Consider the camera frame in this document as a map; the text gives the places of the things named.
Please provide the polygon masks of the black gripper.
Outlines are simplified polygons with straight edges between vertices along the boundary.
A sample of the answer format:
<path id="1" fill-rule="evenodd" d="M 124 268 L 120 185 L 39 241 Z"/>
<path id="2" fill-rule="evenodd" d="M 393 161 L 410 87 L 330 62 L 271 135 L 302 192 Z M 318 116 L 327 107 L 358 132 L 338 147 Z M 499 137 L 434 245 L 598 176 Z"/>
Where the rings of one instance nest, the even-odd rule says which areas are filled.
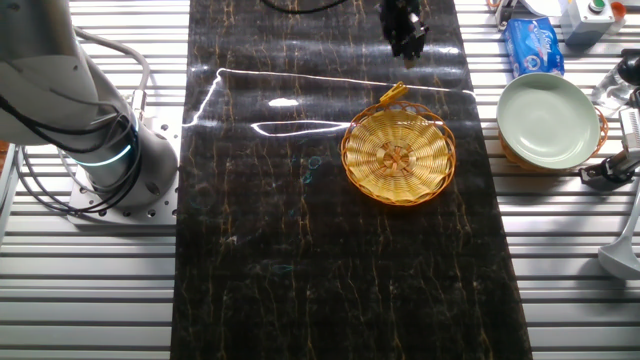
<path id="1" fill-rule="evenodd" d="M 421 20 L 419 0 L 382 0 L 379 18 L 394 57 L 411 69 L 420 58 L 429 27 Z"/>

